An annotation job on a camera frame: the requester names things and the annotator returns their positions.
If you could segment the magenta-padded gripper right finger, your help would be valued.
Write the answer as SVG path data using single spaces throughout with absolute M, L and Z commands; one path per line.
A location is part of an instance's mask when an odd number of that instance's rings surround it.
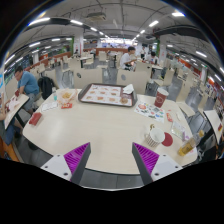
M 182 166 L 167 154 L 159 155 L 137 143 L 132 143 L 132 154 L 144 185 L 182 169 Z

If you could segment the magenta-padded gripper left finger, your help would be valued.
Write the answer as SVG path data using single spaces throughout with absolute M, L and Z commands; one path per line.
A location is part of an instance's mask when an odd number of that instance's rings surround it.
M 42 166 L 42 169 L 72 183 L 79 184 L 90 153 L 91 145 L 85 143 L 64 155 L 56 154 Z

